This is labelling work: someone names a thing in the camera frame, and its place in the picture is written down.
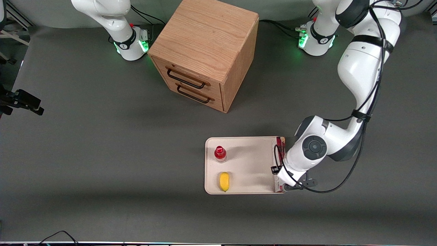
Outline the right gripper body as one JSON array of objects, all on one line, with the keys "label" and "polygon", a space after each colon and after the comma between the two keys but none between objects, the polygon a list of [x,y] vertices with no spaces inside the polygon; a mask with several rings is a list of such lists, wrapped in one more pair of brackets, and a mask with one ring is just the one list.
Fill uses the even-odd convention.
[{"label": "right gripper body", "polygon": [[13,108],[16,106],[15,92],[6,90],[3,85],[0,86],[0,111],[1,115],[11,115]]}]

